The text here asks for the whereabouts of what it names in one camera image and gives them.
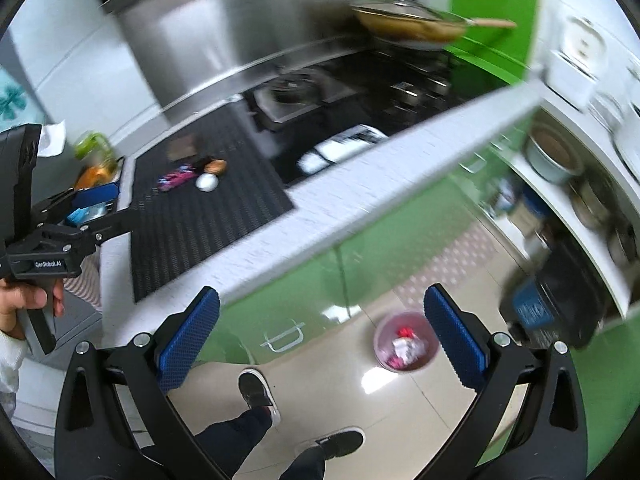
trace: white egg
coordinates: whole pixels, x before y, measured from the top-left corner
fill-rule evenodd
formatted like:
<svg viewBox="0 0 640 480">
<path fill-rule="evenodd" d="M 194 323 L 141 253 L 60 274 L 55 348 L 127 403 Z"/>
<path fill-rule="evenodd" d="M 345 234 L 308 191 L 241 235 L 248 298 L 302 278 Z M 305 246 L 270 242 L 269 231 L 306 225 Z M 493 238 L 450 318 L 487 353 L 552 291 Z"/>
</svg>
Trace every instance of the white egg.
<svg viewBox="0 0 640 480">
<path fill-rule="evenodd" d="M 210 173 L 203 173 L 197 178 L 196 187 L 201 191 L 213 191 L 218 187 L 218 178 Z"/>
</svg>

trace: human hand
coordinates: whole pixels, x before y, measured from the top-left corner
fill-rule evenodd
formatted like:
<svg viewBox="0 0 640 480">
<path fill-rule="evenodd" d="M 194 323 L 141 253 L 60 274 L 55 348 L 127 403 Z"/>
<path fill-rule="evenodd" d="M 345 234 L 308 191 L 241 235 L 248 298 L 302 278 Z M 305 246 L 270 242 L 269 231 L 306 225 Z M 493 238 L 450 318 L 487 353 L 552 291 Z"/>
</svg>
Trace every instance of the human hand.
<svg viewBox="0 0 640 480">
<path fill-rule="evenodd" d="M 53 313 L 56 317 L 65 312 L 63 298 L 62 280 L 56 280 L 53 287 Z M 38 309 L 46 304 L 47 293 L 41 288 L 22 282 L 7 283 L 6 280 L 0 280 L 0 332 L 15 339 L 24 339 L 24 330 L 18 322 L 16 310 Z"/>
</svg>

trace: person's leg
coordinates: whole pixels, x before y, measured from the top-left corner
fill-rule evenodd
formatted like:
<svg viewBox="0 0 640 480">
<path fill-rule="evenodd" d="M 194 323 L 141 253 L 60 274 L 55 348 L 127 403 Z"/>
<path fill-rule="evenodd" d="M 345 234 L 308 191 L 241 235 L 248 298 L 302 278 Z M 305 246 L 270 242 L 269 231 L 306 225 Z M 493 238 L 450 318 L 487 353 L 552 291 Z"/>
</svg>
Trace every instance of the person's leg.
<svg viewBox="0 0 640 480">
<path fill-rule="evenodd" d="M 238 377 L 238 389 L 249 410 L 233 420 L 212 424 L 195 436 L 200 447 L 229 478 L 240 469 L 242 462 L 268 429 L 280 421 L 280 412 L 269 385 L 259 371 L 251 368 L 244 370 Z M 145 447 L 142 453 L 162 463 L 155 446 Z"/>
<path fill-rule="evenodd" d="M 322 480 L 326 460 L 354 453 L 362 444 L 364 431 L 360 428 L 345 428 L 319 438 L 297 456 L 280 480 Z"/>
</svg>

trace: wok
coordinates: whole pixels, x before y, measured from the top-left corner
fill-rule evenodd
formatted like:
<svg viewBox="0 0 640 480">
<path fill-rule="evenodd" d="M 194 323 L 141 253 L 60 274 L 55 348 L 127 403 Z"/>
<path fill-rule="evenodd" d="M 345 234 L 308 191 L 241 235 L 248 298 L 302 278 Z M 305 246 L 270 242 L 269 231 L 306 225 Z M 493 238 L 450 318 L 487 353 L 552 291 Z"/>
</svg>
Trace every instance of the wok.
<svg viewBox="0 0 640 480">
<path fill-rule="evenodd" d="M 359 0 L 356 17 L 380 40 L 417 50 L 440 50 L 464 36 L 468 27 L 515 28 L 510 20 L 462 18 L 415 0 Z"/>
</svg>

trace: shoe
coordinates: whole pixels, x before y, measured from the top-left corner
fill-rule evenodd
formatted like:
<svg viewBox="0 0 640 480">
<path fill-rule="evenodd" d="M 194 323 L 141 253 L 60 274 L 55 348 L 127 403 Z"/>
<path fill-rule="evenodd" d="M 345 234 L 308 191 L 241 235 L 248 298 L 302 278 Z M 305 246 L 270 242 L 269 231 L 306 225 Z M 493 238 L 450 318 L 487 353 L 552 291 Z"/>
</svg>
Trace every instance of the shoe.
<svg viewBox="0 0 640 480">
<path fill-rule="evenodd" d="M 250 410 L 265 406 L 271 412 L 272 427 L 280 423 L 280 411 L 271 395 L 267 379 L 258 370 L 246 368 L 238 376 L 238 389 Z"/>
<path fill-rule="evenodd" d="M 331 460 L 355 453 L 362 447 L 364 441 L 364 431 L 360 428 L 344 428 L 317 440 L 300 444 L 296 447 L 296 454 L 300 454 L 311 446 L 320 446 L 324 450 L 325 460 Z"/>
</svg>

